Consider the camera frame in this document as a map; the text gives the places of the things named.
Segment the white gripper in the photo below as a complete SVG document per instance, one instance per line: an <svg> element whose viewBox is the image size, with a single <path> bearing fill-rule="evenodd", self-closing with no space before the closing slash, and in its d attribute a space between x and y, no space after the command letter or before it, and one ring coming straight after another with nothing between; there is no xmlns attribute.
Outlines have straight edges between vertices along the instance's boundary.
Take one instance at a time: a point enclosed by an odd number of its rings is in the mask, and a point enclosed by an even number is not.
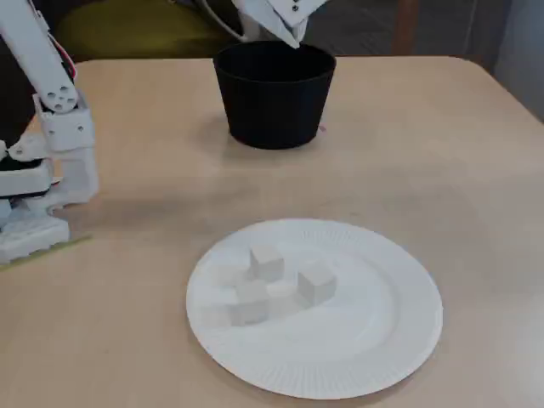
<svg viewBox="0 0 544 408"><path fill-rule="evenodd" d="M242 41L257 41L266 35L272 35L291 48L298 48L303 41L307 30L307 19L295 25L291 33L281 18L276 16L268 1L232 0L232 3L241 21Z"/></svg>

